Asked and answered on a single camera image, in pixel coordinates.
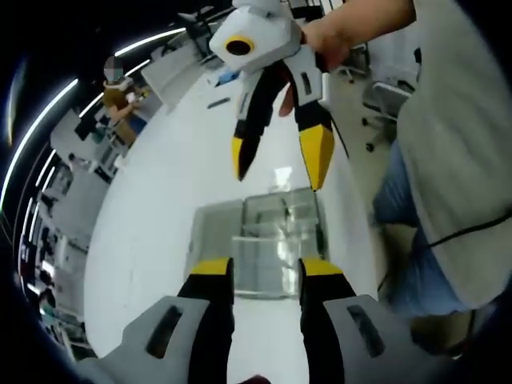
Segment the gray shirt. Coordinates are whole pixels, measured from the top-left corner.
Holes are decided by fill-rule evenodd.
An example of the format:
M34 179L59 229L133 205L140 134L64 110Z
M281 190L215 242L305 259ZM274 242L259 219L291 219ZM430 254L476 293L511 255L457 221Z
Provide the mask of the gray shirt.
M422 74L402 108L398 143L429 242L512 207L512 97L478 29L455 0L416 0ZM471 307L512 271L512 219L433 248Z

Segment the office chair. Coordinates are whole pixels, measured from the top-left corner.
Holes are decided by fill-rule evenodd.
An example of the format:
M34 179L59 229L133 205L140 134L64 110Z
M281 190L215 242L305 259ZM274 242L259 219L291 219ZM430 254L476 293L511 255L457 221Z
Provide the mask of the office chair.
M392 141L396 136L396 124L398 113L404 103L412 95L411 91L405 90L405 86L392 86L385 82L372 82L366 86L362 95L362 104L375 112L379 116L372 118L362 118L361 123L364 126L375 127L379 132L366 144L366 150L373 152L377 144L385 139ZM380 126L375 126L372 122L379 122Z

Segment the ceiling light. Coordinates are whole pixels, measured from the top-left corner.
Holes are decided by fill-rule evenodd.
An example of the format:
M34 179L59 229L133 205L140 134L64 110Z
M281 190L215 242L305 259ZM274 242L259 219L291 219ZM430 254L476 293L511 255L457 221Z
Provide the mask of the ceiling light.
M7 170L6 178L4 179L3 186L2 186L2 196L0 197L0 212L3 210L3 201L6 198L6 191L7 187L9 185L10 177L13 174L14 167L16 166L16 163L18 162L18 159L20 155L23 152L23 148L25 148L25 145L28 143L30 136L34 133L35 129L38 127L39 123L44 119L44 117L50 112L50 110L57 104L57 102L63 98L74 86L78 84L78 79L76 78L73 80L70 84L66 86L63 90L61 90L57 96L45 107L44 110L39 114L39 116L35 119L35 121L32 123L28 131L26 132L25 136L23 137L22 141L19 143L18 148L16 149L16 152L14 153L13 159L10 162L9 169Z
M26 262L28 262L28 258L29 258L29 250L28 250L28 248L26 248L26 247L24 247L24 248L25 248L25 249L24 249L24 251L25 251L25 252L23 252L22 257L23 257L23 260L25 260Z
M46 188L48 187L48 184L50 184L50 180L51 180L51 177L54 175L55 173L55 167L52 167L52 169L50 170L50 173L48 174L48 177L46 178L46 181L45 183L43 184L42 186L42 191L44 192L46 190Z
M38 219L38 213L39 213L39 204L37 204L35 206L34 216L32 217L32 225L30 226L30 233L29 233L29 242L32 242L32 237L34 236L35 221Z
M29 221L30 208L32 208L32 198L30 198L30 200L29 200L29 206L26 208L25 220L23 220L22 236L23 236L23 234L25 233L25 230L26 230L26 224L27 224L27 222Z
M131 50L134 50L135 48L138 48L140 46L143 46L144 44L147 44L148 42L153 42L155 40L158 40L159 38L164 38L166 36L171 36L173 34L179 34L180 32L184 32L186 29L185 28L177 28L176 30L169 30L167 32L164 32L162 34L156 34L155 36L152 36L150 38L145 38L143 40L141 40L140 42L135 42L133 44L130 44L129 46L123 48L122 50L118 50L114 56L122 56L128 52L130 52Z
M41 173L39 174L38 180L35 182L35 186L39 186L39 183L41 182L42 176L46 172L46 168L48 168L48 165L51 162L51 159L54 158L56 150L52 150L50 156L48 157L48 160L46 160L44 167L41 170Z
M135 72L136 70L140 70L142 67L146 66L147 64L150 63L151 60L147 59L145 60L144 62L141 62L138 66L136 66L135 68L132 68L131 70L129 70L128 72L126 72L126 75L125 76L130 76L133 72Z
M103 92L101 92L98 96L96 96L94 98L94 100L92 102L90 102L88 106L86 106L86 108L80 113L79 117L83 118L85 116L85 114L87 112L89 112L89 110L94 106L94 104L99 102L100 98L102 98L102 97L103 97Z

